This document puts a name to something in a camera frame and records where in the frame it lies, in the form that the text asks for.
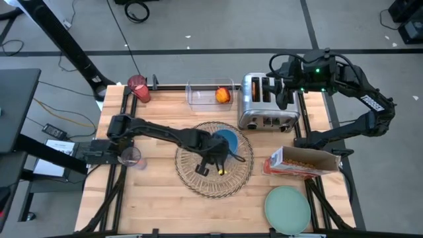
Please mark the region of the clear drinking glass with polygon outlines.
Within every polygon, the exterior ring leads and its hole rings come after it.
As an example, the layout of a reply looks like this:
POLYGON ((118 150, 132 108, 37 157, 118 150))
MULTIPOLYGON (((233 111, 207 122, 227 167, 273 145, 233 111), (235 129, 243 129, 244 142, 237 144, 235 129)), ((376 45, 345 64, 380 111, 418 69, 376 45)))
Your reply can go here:
POLYGON ((127 167, 143 170, 147 161, 142 157, 141 151, 136 147, 128 147, 118 156, 118 161, 127 167))

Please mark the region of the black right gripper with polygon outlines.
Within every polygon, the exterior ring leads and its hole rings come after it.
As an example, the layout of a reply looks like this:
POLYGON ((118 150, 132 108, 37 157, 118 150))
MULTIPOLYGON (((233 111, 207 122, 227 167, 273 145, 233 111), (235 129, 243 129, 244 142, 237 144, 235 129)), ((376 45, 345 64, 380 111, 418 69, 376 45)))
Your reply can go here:
POLYGON ((276 95, 276 104, 279 109, 285 110, 288 104, 293 103, 291 91, 305 91, 304 73, 300 61, 285 61, 279 69, 271 68, 274 85, 263 85, 263 91, 276 95))

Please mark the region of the red yellow apple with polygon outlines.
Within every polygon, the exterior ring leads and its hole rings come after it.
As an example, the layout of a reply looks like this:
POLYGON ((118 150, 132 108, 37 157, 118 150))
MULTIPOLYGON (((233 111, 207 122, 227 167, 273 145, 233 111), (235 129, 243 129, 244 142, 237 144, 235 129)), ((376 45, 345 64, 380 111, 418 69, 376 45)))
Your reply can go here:
POLYGON ((215 99, 221 104, 228 103, 231 100, 231 93, 227 88, 220 87, 215 91, 215 99))

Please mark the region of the brown cereal pieces heap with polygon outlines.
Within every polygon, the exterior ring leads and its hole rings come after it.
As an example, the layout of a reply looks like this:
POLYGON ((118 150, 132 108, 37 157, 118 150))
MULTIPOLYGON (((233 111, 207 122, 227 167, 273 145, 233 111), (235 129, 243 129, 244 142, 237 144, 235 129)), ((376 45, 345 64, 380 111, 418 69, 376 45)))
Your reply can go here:
POLYGON ((310 163, 301 162, 301 161, 295 161, 295 160, 287 159, 287 160, 285 160, 285 163, 287 163, 288 165, 293 165, 293 166, 297 166, 297 167, 305 167, 305 168, 308 168, 308 169, 315 169, 314 165, 312 165, 310 163))

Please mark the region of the red plastic cup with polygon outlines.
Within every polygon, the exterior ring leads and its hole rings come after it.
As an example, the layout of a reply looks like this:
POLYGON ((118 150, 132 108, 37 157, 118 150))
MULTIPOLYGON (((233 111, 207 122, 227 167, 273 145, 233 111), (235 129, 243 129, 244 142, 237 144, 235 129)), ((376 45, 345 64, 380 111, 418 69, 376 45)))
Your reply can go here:
POLYGON ((142 75, 133 75, 128 79, 128 87, 132 93, 142 102, 148 103, 151 100, 147 80, 142 75))

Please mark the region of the red white cereal box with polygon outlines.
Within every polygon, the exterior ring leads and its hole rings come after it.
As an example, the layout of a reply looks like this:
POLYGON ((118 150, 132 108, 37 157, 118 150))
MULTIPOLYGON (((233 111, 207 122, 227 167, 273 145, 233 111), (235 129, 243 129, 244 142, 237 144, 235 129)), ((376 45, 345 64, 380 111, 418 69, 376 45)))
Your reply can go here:
POLYGON ((326 151, 282 146, 263 163, 265 175, 287 175, 309 179, 339 171, 340 156, 326 151), (291 159, 310 163, 315 169, 288 165, 285 160, 291 159))

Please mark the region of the silver four-slot toaster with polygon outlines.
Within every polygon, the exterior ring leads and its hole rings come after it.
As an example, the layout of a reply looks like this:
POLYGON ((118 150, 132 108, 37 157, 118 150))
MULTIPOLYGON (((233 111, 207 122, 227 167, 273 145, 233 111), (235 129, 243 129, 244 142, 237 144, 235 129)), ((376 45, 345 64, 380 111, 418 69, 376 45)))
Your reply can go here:
POLYGON ((242 130, 279 130, 290 132, 300 117, 298 96, 285 110, 278 108, 276 95, 263 91, 263 85, 274 85, 274 78, 265 73, 248 73, 238 90, 237 125, 242 130), (252 101, 252 80, 256 82, 256 102, 252 101))

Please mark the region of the light green plate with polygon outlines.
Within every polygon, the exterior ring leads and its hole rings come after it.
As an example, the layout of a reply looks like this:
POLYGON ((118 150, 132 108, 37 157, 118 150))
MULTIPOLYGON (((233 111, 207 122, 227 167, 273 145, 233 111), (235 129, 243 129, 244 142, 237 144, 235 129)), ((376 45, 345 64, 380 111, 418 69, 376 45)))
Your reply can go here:
POLYGON ((311 220, 310 205, 297 189, 279 186, 269 192, 264 213, 270 226, 284 235, 297 235, 306 230, 311 220))

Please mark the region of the blue bowl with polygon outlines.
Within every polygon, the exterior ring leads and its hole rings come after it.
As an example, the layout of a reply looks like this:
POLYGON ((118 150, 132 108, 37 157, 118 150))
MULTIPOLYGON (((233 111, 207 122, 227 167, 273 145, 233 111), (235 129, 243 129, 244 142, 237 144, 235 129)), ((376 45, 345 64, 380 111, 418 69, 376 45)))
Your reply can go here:
POLYGON ((214 132, 213 135, 219 135, 225 138, 229 143, 229 149, 231 153, 237 154, 238 137, 235 132, 233 132, 232 130, 222 129, 214 132))

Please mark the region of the black power adapter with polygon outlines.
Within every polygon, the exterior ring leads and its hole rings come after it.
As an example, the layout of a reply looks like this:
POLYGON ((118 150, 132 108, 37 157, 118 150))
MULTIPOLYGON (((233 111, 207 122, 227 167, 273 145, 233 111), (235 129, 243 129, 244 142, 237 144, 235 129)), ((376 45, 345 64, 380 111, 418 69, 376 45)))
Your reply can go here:
POLYGON ((67 139, 67 132, 51 125, 51 124, 46 124, 43 128, 42 128, 42 132, 44 132, 45 134, 48 134, 49 136, 52 136, 58 140, 66 140, 67 139))

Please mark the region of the black equipment case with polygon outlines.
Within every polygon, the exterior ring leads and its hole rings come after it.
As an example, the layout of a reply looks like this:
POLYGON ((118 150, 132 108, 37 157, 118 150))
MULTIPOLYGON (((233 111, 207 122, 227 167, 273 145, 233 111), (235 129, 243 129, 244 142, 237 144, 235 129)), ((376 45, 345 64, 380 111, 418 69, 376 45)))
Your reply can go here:
POLYGON ((388 12, 405 44, 423 44, 423 0, 394 0, 388 12))

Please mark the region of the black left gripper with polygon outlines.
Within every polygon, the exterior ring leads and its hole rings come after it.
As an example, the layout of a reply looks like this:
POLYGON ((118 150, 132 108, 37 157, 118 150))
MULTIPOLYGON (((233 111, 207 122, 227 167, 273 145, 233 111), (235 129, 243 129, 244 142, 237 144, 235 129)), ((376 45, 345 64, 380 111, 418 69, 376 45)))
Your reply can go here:
POLYGON ((195 136, 194 145, 189 145, 188 150, 203 157, 195 172, 203 177, 208 176, 210 170, 206 165, 209 161, 215 163, 217 170, 225 170, 225 160, 230 152, 227 139, 217 133, 211 134, 203 130, 195 130, 195 136))

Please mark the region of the clear plastic container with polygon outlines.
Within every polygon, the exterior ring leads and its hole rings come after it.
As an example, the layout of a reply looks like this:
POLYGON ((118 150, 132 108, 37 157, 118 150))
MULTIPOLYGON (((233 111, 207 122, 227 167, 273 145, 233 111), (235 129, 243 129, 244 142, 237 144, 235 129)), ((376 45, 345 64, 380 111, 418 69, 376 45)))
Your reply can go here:
POLYGON ((233 104, 235 84, 229 78, 190 79, 186 84, 186 102, 192 111, 228 111, 233 104), (228 93, 228 102, 219 102, 216 93, 228 93))

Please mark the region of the round woven straw placemat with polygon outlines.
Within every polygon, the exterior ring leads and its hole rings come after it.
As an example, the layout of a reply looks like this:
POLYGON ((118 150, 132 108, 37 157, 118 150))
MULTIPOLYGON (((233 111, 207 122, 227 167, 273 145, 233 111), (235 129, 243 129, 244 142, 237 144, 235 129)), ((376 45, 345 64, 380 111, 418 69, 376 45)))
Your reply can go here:
POLYGON ((202 158, 196 153, 178 148, 175 155, 177 175, 188 189, 206 198, 217 199, 235 194, 246 185, 252 175, 254 153, 250 141, 239 129, 224 122, 203 122, 195 128, 211 134, 222 129, 232 130, 238 137, 238 149, 235 155, 245 161, 240 162, 238 158, 228 155, 225 160, 227 174, 219 175, 215 165, 207 164, 206 167, 210 171, 208 176, 203 177, 195 172, 196 165, 202 158))

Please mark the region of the black desk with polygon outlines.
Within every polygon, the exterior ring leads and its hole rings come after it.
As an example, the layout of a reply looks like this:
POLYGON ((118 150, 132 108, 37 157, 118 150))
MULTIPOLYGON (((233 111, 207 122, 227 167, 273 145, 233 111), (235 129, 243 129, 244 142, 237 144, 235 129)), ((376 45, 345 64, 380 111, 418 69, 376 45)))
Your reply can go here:
POLYGON ((87 172, 86 162, 52 149, 21 133, 34 93, 40 69, 0 69, 0 233, 29 155, 49 161, 80 174, 87 172))

